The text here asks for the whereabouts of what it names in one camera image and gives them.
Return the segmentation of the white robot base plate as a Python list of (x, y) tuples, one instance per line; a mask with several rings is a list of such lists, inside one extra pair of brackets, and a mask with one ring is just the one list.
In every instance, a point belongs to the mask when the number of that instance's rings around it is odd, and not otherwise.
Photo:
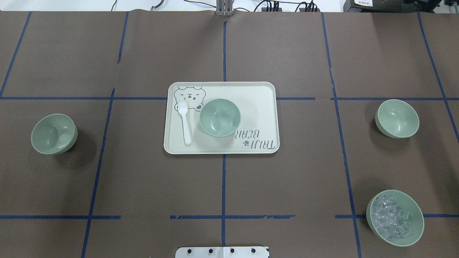
[(269, 248), (263, 246), (240, 247), (183, 247), (176, 258), (269, 258)]

